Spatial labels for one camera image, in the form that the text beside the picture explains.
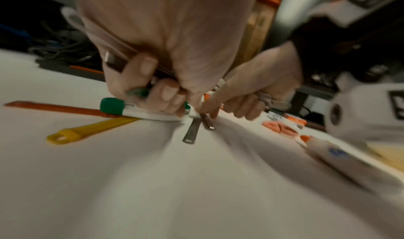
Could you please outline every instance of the yellow plastic handle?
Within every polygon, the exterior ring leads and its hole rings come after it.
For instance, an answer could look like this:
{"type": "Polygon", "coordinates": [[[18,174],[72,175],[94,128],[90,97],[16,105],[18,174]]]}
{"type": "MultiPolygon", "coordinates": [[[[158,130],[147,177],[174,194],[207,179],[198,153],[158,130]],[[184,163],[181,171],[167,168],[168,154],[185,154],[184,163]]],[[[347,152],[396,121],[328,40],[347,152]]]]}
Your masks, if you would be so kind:
{"type": "Polygon", "coordinates": [[[84,139],[93,134],[97,134],[121,125],[131,123],[133,121],[139,120],[136,117],[119,117],[114,119],[109,119],[101,121],[91,125],[84,125],[75,128],[67,128],[58,131],[55,134],[48,135],[46,139],[53,144],[67,144],[70,142],[78,141],[84,139]]]}

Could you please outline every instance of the round black hole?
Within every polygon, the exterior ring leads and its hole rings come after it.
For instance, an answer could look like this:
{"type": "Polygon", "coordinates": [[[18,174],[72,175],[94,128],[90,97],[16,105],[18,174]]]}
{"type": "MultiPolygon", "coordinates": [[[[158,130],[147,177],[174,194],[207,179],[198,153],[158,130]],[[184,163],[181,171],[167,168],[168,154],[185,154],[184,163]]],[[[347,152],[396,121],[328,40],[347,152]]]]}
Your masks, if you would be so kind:
{"type": "Polygon", "coordinates": [[[330,119],[333,125],[338,125],[342,119],[342,109],[338,104],[334,104],[331,108],[330,119]]]}

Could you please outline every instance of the white table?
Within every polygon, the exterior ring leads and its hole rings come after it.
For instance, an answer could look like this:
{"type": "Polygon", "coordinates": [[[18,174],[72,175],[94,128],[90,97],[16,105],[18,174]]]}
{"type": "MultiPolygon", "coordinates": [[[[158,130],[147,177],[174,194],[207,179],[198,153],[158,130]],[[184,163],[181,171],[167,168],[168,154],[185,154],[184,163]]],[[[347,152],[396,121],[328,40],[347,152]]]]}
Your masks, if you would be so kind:
{"type": "MultiPolygon", "coordinates": [[[[102,82],[33,60],[0,53],[0,103],[97,108],[110,96],[102,82]]],[[[191,119],[140,120],[63,146],[45,141],[103,119],[0,108],[0,238],[404,237],[403,196],[376,196],[343,180],[261,126],[265,114],[249,122],[221,112],[217,130],[201,127],[194,145],[181,141],[191,119]]]]}

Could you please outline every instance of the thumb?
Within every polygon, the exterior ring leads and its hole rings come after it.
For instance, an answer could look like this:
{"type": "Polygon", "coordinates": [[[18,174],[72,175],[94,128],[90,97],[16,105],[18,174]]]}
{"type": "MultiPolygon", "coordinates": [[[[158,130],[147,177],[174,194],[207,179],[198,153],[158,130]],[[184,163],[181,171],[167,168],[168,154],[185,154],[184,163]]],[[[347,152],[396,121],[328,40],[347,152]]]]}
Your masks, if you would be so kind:
{"type": "Polygon", "coordinates": [[[233,90],[230,84],[224,84],[218,91],[212,94],[208,100],[202,103],[199,113],[207,113],[218,107],[227,100],[237,96],[237,92],[233,90]]]}

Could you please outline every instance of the orange stripe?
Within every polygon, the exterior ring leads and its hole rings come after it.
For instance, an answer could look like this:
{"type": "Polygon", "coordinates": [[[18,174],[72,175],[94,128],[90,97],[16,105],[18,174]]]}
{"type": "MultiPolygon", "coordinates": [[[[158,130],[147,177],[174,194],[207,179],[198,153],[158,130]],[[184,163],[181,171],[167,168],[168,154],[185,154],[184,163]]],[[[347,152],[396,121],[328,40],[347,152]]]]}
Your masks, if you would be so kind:
{"type": "Polygon", "coordinates": [[[83,70],[83,71],[94,72],[94,73],[99,73],[99,74],[103,74],[103,75],[104,75],[104,72],[96,71],[96,70],[94,70],[94,69],[89,69],[89,68],[85,68],[85,67],[81,67],[81,66],[70,65],[70,68],[80,69],[80,70],[83,70]]]}

